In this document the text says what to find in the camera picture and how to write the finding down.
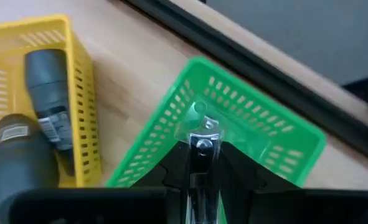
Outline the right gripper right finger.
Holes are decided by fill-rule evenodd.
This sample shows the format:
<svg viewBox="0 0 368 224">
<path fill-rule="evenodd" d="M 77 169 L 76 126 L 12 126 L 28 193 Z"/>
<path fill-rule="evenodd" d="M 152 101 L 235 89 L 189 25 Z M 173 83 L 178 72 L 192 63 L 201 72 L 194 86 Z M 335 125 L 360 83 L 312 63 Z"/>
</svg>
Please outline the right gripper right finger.
<svg viewBox="0 0 368 224">
<path fill-rule="evenodd" d="M 219 172 L 224 184 L 246 190 L 294 190 L 298 187 L 248 157 L 229 142 L 223 142 L 219 156 Z"/>
</svg>

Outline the green plastic slotted basket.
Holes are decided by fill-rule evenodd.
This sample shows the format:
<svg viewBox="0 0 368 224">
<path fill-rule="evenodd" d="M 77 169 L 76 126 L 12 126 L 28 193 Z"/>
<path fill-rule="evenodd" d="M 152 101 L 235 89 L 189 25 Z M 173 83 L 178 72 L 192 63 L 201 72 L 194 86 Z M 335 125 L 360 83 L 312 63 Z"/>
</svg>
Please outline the green plastic slotted basket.
<svg viewBox="0 0 368 224">
<path fill-rule="evenodd" d="M 274 174 L 303 186 L 324 133 L 204 57 L 190 59 L 107 181 L 130 187 L 191 131 L 216 120 L 220 137 Z"/>
</svg>

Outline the silver nail clipper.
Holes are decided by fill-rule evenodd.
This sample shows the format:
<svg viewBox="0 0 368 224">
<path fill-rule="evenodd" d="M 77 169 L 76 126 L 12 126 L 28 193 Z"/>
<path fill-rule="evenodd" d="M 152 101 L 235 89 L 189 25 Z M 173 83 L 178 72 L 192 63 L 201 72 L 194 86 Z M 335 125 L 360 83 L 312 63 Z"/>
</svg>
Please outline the silver nail clipper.
<svg viewBox="0 0 368 224">
<path fill-rule="evenodd" d="M 186 224 L 219 222 L 222 130 L 209 109 L 204 100 L 192 102 L 174 132 L 177 140 L 188 145 L 184 171 Z"/>
</svg>

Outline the yellow plastic slotted basket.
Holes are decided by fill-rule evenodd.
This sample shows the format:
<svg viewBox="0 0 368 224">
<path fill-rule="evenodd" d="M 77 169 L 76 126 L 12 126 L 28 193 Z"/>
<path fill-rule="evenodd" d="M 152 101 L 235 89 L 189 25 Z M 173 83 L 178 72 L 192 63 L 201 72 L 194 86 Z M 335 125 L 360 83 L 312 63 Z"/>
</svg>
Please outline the yellow plastic slotted basket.
<svg viewBox="0 0 368 224">
<path fill-rule="evenodd" d="M 101 159 L 92 59 L 67 16 L 0 23 L 0 120 L 13 113 L 35 118 L 24 83 L 24 56 L 45 49 L 60 49 L 66 54 L 75 176 L 62 170 L 59 186 L 95 187 L 101 179 Z"/>
</svg>

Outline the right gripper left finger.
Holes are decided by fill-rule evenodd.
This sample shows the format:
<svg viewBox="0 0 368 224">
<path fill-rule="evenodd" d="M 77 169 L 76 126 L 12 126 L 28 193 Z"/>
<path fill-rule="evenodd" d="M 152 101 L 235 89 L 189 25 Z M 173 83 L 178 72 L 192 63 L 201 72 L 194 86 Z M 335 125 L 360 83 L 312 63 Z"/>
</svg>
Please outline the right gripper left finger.
<svg viewBox="0 0 368 224">
<path fill-rule="evenodd" d="M 189 145 L 178 141 L 174 147 L 133 187 L 169 187 L 181 190 L 189 152 Z"/>
</svg>

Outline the black aluminium table frame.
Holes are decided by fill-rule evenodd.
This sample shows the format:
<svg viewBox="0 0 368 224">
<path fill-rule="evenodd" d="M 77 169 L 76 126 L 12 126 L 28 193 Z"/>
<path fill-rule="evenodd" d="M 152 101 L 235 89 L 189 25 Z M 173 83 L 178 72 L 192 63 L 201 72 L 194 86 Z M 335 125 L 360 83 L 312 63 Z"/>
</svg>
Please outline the black aluminium table frame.
<svg viewBox="0 0 368 224">
<path fill-rule="evenodd" d="M 200 0 L 121 0 L 368 158 L 368 104 Z"/>
</svg>

